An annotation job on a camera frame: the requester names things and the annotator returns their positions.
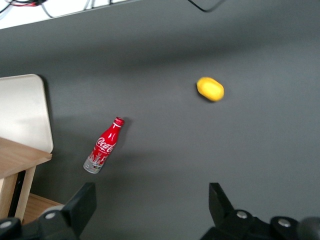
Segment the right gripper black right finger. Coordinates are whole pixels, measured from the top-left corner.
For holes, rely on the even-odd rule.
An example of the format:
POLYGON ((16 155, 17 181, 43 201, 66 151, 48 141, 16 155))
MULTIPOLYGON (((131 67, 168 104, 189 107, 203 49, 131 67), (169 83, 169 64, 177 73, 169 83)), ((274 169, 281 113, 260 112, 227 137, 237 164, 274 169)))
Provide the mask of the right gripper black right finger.
POLYGON ((235 210, 223 188, 217 182, 209 184, 208 207, 216 227, 220 227, 225 218, 235 210))

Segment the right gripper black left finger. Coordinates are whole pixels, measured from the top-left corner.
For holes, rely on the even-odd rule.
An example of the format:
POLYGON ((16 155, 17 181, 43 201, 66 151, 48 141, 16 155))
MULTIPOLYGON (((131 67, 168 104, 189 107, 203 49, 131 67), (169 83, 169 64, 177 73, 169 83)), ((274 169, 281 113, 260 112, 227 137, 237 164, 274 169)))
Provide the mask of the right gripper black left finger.
POLYGON ((79 237, 96 209, 96 185, 93 182, 86 182, 61 211, 75 235, 79 237))

